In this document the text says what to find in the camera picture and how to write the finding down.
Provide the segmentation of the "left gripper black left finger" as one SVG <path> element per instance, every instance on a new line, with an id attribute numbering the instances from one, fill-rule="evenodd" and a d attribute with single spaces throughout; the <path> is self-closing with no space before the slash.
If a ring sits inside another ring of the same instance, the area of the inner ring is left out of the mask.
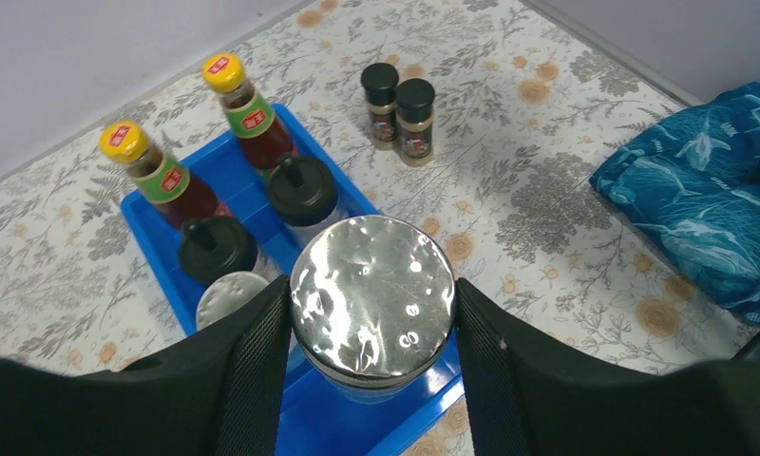
<path id="1" fill-rule="evenodd" d="M 280 276 L 242 308 L 123 370 L 0 358 L 0 455 L 271 455 L 291 323 Z"/>

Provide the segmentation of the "sauce bottle red label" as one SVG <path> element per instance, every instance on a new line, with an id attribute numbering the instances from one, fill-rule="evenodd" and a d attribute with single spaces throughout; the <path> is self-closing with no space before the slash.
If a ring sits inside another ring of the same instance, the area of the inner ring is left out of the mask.
<path id="1" fill-rule="evenodd" d="M 246 161 L 263 181 L 268 181 L 283 155 L 298 154 L 285 124 L 248 79 L 243 63 L 235 54 L 219 53 L 210 57 L 201 74 L 217 94 Z"/>

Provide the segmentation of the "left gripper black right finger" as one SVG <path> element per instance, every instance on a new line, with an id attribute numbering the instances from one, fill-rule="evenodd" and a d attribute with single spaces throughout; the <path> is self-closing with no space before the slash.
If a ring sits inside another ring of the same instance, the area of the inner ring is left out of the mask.
<path id="1" fill-rule="evenodd" d="M 651 375 L 578 351 L 456 283 L 479 455 L 760 455 L 760 332 L 729 360 Z"/>

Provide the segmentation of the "yellow cap sauce bottle front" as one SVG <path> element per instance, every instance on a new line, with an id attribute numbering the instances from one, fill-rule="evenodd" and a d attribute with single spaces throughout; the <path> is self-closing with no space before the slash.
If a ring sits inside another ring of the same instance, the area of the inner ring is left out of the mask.
<path id="1" fill-rule="evenodd" d="M 110 125 L 99 139 L 99 149 L 123 168 L 146 201 L 177 230 L 190 219 L 232 214 L 209 184 L 162 151 L 135 122 Z"/>

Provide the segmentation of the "clear jar black knob lid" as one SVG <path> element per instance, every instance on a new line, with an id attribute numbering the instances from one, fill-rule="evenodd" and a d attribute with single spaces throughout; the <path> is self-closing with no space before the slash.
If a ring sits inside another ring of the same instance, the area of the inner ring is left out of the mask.
<path id="1" fill-rule="evenodd" d="M 256 237 L 233 217 L 190 219 L 180 231 L 180 268 L 203 286 L 233 272 L 252 272 L 265 278 L 274 272 L 275 266 Z"/>

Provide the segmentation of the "silver lid jar white beads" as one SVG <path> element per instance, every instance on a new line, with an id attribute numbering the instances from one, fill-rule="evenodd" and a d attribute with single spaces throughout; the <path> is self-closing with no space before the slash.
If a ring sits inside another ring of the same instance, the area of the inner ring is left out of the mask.
<path id="1" fill-rule="evenodd" d="M 232 272 L 213 282 L 203 293 L 196 310 L 196 328 L 201 331 L 237 311 L 269 285 L 253 272 Z"/>

